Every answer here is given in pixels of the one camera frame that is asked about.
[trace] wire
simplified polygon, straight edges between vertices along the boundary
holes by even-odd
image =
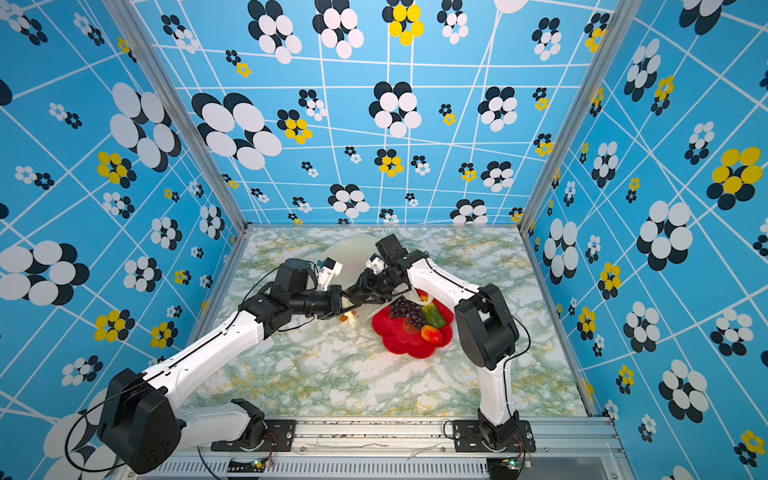
[[[210,469],[210,467],[208,466],[208,464],[207,464],[207,463],[205,462],[205,460],[203,459],[203,453],[202,453],[201,449],[202,449],[202,447],[198,445],[198,446],[197,446],[197,454],[200,456],[200,461],[203,463],[203,467],[205,467],[205,469],[208,471],[208,473],[210,473],[210,475],[211,475],[212,477],[214,477],[216,480],[221,480],[221,478],[219,478],[219,477],[217,477],[217,476],[216,476],[216,474],[214,473],[214,471]]]
[[[110,468],[100,468],[98,470],[93,470],[91,468],[83,468],[80,465],[75,464],[74,460],[72,460],[72,457],[69,455],[69,439],[70,439],[70,437],[72,437],[72,432],[74,432],[74,428],[78,425],[78,423],[80,423],[80,421],[82,419],[84,419],[86,417],[86,415],[88,415],[89,413],[93,412],[95,409],[99,408],[100,406],[104,405],[106,402],[109,402],[110,400],[115,399],[118,396],[123,395],[124,393],[130,392],[131,390],[135,390],[135,389],[139,388],[140,386],[146,385],[151,380],[157,378],[161,373],[162,372],[159,372],[157,375],[153,376],[152,378],[146,379],[146,380],[142,381],[141,383],[132,386],[128,390],[123,390],[122,392],[117,393],[117,394],[109,397],[108,399],[104,399],[104,400],[100,401],[99,403],[97,403],[96,405],[94,405],[91,408],[89,408],[86,413],[81,413],[80,414],[80,418],[74,421],[74,423],[72,424],[72,427],[69,429],[69,432],[67,433],[67,438],[64,440],[64,455],[67,457],[67,461],[69,462],[69,464],[72,465],[73,467],[75,467],[77,470],[80,470],[81,472],[88,472],[88,473],[109,472],[113,468],[117,468],[117,467],[121,467],[121,466],[125,465],[125,462],[123,462],[123,463],[118,464],[118,465],[112,465]]]

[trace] cucumber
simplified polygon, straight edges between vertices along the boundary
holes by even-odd
[[[441,329],[446,325],[445,319],[440,314],[440,310],[437,310],[437,306],[434,302],[430,302],[427,305],[424,305],[422,307],[422,312],[424,312],[424,317],[426,318],[429,325],[432,325],[438,329]]]

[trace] marble table surface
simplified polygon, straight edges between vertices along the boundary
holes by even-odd
[[[310,258],[360,233],[395,233],[409,250],[425,250],[450,273],[494,283],[531,333],[528,353],[509,365],[521,416],[586,416],[533,269],[514,227],[294,227],[253,229],[217,323],[266,272],[286,258]],[[212,375],[187,406],[245,398],[266,415],[475,416],[476,367],[454,339],[424,360],[384,348],[370,320],[315,320],[277,333]],[[521,329],[518,350],[527,345]]]

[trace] blue wallpaper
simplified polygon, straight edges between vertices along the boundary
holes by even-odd
[[[0,478],[79,478],[76,412],[186,345],[237,233],[100,2],[0,19]]]
[[[768,478],[766,27],[644,0],[528,231],[637,478]]]
[[[616,3],[133,6],[249,221],[509,224]]]

